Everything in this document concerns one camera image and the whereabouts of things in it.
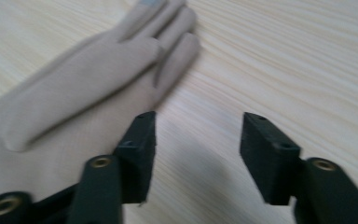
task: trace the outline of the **light wood tabletop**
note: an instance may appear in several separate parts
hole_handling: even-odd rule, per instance
[[[0,0],[0,96],[132,0]],[[294,223],[263,203],[240,153],[242,113],[270,119],[301,158],[339,164],[358,186],[358,1],[188,1],[202,50],[158,111],[148,202],[127,223]]]

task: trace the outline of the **glove finger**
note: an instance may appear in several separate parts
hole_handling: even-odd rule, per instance
[[[194,62],[199,52],[199,39],[190,33],[184,34],[165,63],[160,67],[155,95],[157,103],[161,101],[166,92]]]
[[[188,7],[180,9],[178,15],[158,36],[158,41],[163,48],[164,54],[169,53],[180,37],[193,28],[196,19],[197,15],[192,9]]]
[[[158,59],[156,39],[109,41],[89,46],[10,103],[0,120],[6,149],[25,150],[37,136],[118,91]]]
[[[109,38],[121,42],[134,35],[147,24],[166,4],[166,0],[141,0],[110,32]]]
[[[184,6],[186,0],[172,0],[170,1],[157,16],[153,18],[141,31],[139,31],[134,38],[153,37],[156,36],[164,26],[172,20],[178,13],[178,10]]]
[[[58,67],[60,67],[62,64],[65,64],[65,62],[76,55],[79,51],[84,49],[85,47],[89,46],[94,41],[100,39],[105,33],[100,33],[97,35],[93,35],[91,37],[88,37],[75,46],[71,47],[64,53],[62,53],[60,56],[55,58],[52,62],[50,62],[47,66],[43,67],[41,70],[39,70],[37,73],[26,79],[24,82],[22,82],[20,85],[16,86],[13,90],[6,93],[2,97],[0,97],[0,113],[5,110],[5,106],[9,104],[9,102],[13,101],[21,92],[25,91],[32,85],[34,85],[36,82],[38,82],[40,79],[42,79],[45,76],[48,76],[51,74],[54,70],[56,70]]]

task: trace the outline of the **wood grain surface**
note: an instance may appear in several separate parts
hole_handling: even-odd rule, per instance
[[[132,0],[0,0],[0,96]],[[202,51],[158,114],[148,203],[127,223],[293,223],[265,205],[239,156],[241,116],[260,114],[340,164],[358,186],[358,1],[188,1]]]

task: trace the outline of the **beige glove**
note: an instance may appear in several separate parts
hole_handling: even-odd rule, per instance
[[[197,56],[195,20],[185,1],[143,0],[115,29],[0,98],[0,193],[39,201],[77,182],[86,160],[111,153]]]

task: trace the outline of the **black plastic part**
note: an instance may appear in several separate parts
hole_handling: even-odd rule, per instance
[[[156,154],[156,112],[135,118],[118,144],[114,155],[120,158],[122,202],[146,201]]]
[[[0,195],[0,224],[25,224],[32,222],[32,199],[24,192],[9,192]]]
[[[329,167],[318,165],[330,164]],[[358,224],[358,188],[331,161],[311,158],[304,163],[302,186],[321,224]]]
[[[300,147],[268,119],[244,113],[241,156],[266,203],[287,205]]]
[[[98,167],[99,159],[107,164]],[[122,223],[120,178],[117,157],[99,156],[89,160],[77,186],[67,223]]]
[[[64,189],[34,204],[35,222],[40,224],[65,223],[77,185]]]

